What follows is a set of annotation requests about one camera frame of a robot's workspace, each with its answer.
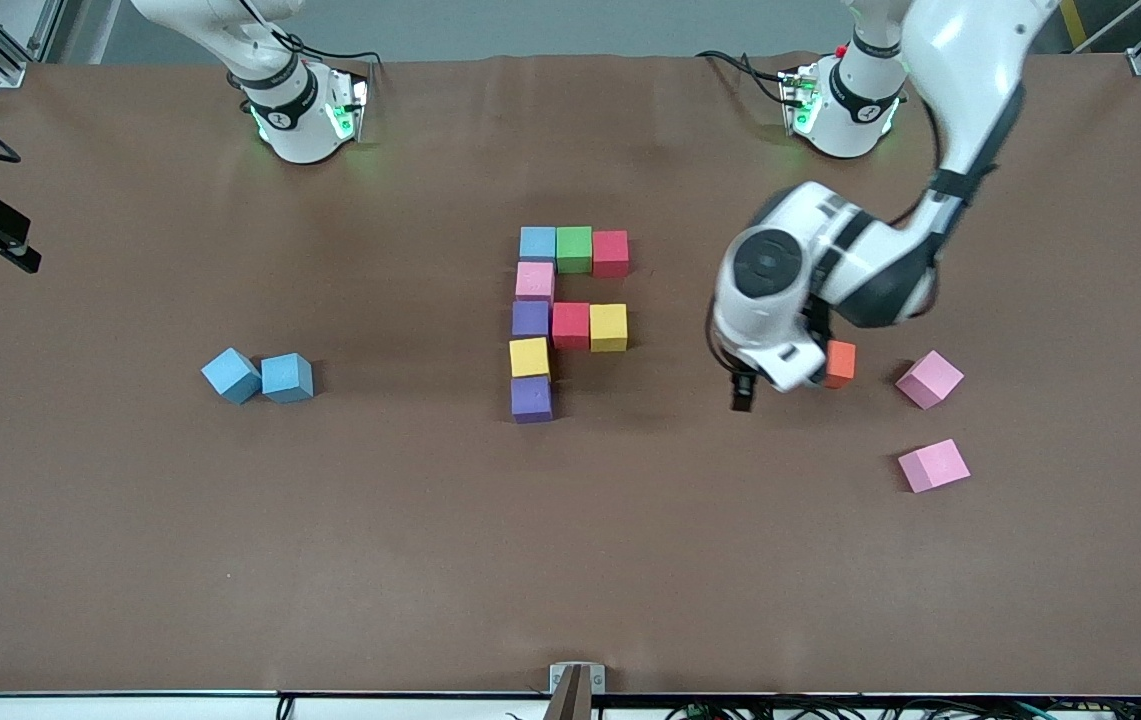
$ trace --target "purple cube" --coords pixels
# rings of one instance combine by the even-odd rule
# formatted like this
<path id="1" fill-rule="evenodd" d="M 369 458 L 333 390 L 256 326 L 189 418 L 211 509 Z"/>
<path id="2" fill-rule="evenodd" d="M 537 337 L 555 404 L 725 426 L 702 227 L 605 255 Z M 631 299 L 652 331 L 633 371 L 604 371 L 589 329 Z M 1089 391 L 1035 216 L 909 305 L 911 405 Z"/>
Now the purple cube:
<path id="1" fill-rule="evenodd" d="M 512 337 L 518 340 L 548 337 L 552 307 L 543 300 L 518 300 L 512 304 Z"/>
<path id="2" fill-rule="evenodd" d="M 547 375 L 512 378 L 512 419 L 520 424 L 551 423 L 552 383 Z"/>

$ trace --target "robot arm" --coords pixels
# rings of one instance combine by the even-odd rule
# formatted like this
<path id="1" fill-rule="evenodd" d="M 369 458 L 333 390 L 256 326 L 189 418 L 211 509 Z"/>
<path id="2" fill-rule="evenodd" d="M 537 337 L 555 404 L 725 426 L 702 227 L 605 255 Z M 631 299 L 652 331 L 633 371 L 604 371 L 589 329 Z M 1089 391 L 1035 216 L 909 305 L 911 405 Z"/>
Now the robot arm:
<path id="1" fill-rule="evenodd" d="M 850 45 L 780 79 L 784 124 L 823 154 L 871 151 L 899 108 L 903 19 L 912 0 L 841 0 L 853 14 Z"/>
<path id="2" fill-rule="evenodd" d="M 250 99 L 259 136 L 290 163 L 317 163 L 361 130 L 366 83 L 302 59 L 274 22 L 304 0 L 132 0 L 145 18 L 205 47 Z"/>
<path id="3" fill-rule="evenodd" d="M 1023 58 L 1058 0 L 917 0 L 903 57 L 934 108 L 948 151 L 907 227 L 868 215 L 818 183 L 767 202 L 726 251 L 710 322 L 735 369 L 736 407 L 764 375 L 780 393 L 826 359 L 826 313 L 885 327 L 925 313 L 936 264 L 1022 107 Z"/>

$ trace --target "pink cube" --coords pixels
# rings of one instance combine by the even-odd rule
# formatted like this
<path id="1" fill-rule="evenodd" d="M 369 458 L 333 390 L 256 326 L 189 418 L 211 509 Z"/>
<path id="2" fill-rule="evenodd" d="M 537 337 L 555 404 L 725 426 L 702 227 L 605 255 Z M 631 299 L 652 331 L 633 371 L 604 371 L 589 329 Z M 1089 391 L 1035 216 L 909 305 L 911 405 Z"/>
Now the pink cube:
<path id="1" fill-rule="evenodd" d="M 930 355 L 917 359 L 895 386 L 922 408 L 939 405 L 953 388 L 964 378 L 944 356 L 931 350 Z"/>
<path id="2" fill-rule="evenodd" d="M 552 283 L 556 268 L 551 262 L 518 262 L 516 265 L 516 299 L 552 302 Z"/>
<path id="3" fill-rule="evenodd" d="M 899 467 L 908 475 L 912 492 L 925 492 L 969 477 L 966 461 L 962 460 L 957 443 L 950 439 L 909 452 L 899 459 Z"/>

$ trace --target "orange cube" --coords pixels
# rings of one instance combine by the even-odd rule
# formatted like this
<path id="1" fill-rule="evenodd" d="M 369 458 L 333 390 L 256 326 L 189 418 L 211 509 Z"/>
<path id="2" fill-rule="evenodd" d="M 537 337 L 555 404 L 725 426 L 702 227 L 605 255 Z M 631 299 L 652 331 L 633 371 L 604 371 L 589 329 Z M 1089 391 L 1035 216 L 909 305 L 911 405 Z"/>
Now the orange cube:
<path id="1" fill-rule="evenodd" d="M 841 389 L 850 381 L 853 381 L 853 346 L 827 341 L 827 377 L 823 378 L 823 387 Z"/>

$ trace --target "yellow cube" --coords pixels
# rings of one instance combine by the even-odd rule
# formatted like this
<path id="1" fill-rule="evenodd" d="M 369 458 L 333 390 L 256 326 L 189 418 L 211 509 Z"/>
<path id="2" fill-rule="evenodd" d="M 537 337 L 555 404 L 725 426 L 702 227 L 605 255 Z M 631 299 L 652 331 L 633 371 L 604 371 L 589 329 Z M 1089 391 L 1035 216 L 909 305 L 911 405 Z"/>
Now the yellow cube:
<path id="1" fill-rule="evenodd" d="M 548 372 L 548 338 L 545 337 L 510 341 L 507 343 L 507 355 L 512 361 L 513 378 L 550 374 Z"/>
<path id="2" fill-rule="evenodd" d="M 593 305 L 588 333 L 592 337 L 592 351 L 628 350 L 628 306 Z"/>

